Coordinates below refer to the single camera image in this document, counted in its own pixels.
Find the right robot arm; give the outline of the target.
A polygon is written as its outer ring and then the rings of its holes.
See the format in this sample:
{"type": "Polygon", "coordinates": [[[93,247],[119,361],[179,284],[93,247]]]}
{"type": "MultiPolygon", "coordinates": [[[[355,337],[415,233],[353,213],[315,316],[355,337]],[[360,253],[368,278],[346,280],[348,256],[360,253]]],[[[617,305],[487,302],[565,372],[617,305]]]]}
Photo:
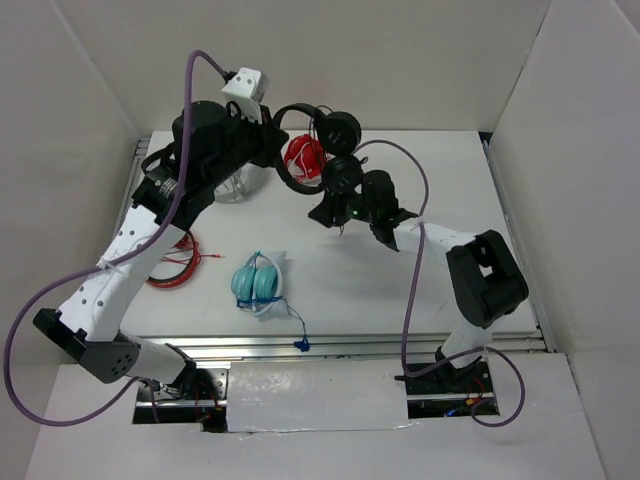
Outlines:
{"type": "Polygon", "coordinates": [[[495,230],[455,231],[428,223],[399,206],[391,176],[383,170],[368,173],[322,173],[324,197],[309,217],[325,227],[341,227],[350,220],[369,225],[378,242],[396,252],[415,255],[409,298],[401,334],[401,365],[407,378],[435,370],[438,385],[454,392],[470,379],[492,341],[492,328],[512,314],[529,296],[528,284],[506,244],[495,230]],[[448,270],[460,320],[436,352],[436,363],[418,371],[408,365],[408,336],[423,259],[448,270]]]}

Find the black wired headphones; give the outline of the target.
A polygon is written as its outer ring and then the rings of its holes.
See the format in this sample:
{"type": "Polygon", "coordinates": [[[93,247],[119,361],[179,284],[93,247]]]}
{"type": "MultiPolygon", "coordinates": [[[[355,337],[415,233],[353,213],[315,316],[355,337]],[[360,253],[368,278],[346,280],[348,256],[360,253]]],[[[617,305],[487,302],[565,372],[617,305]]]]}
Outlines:
{"type": "Polygon", "coordinates": [[[321,182],[315,186],[298,183],[286,168],[282,154],[274,160],[280,179],[287,187],[302,195],[323,193],[321,202],[308,217],[326,228],[341,228],[348,220],[347,207],[358,194],[356,187],[362,183],[362,162],[354,155],[362,137],[358,120],[350,113],[335,111],[324,114],[319,107],[307,103],[294,103],[280,108],[273,117],[273,124],[281,127],[288,112],[303,113],[309,117],[325,153],[332,155],[321,169],[321,182]]]}

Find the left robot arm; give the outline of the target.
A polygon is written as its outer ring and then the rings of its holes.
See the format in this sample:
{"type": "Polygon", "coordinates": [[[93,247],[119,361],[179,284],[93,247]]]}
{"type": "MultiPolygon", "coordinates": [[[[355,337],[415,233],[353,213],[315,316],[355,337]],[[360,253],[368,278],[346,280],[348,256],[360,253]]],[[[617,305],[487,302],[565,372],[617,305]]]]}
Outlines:
{"type": "Polygon", "coordinates": [[[141,164],[143,180],[120,231],[100,263],[58,308],[42,308],[33,324],[105,384],[122,377],[155,380],[170,396],[189,396],[203,370],[178,347],[121,330],[124,316],[161,258],[215,200],[215,189],[244,165],[279,168],[288,140],[281,113],[261,107],[261,118],[242,117],[238,103],[191,104],[177,117],[173,142],[141,164]]]}

